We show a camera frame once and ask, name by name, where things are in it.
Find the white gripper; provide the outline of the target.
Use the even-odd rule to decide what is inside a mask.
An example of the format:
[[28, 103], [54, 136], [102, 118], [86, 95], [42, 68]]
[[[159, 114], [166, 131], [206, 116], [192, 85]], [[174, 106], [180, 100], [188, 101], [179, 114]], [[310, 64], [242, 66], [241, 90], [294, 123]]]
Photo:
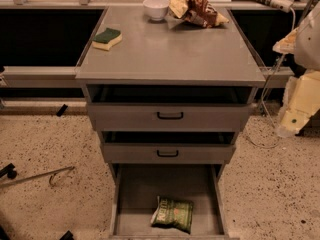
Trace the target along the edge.
[[[293, 54], [298, 29], [293, 29], [277, 41], [272, 50], [280, 54]], [[298, 134], [320, 109], [320, 72], [307, 71], [299, 78], [290, 77], [283, 96], [276, 128], [278, 136], [286, 138]]]

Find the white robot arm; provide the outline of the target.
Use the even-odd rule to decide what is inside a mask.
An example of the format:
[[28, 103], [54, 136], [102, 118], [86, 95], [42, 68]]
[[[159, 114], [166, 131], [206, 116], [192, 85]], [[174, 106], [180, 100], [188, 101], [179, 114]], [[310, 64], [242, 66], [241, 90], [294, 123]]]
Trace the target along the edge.
[[275, 52], [293, 54], [294, 62], [306, 69], [286, 87], [290, 95], [280, 109], [280, 137], [297, 134], [320, 110], [320, 2], [308, 13], [297, 28], [273, 46]]

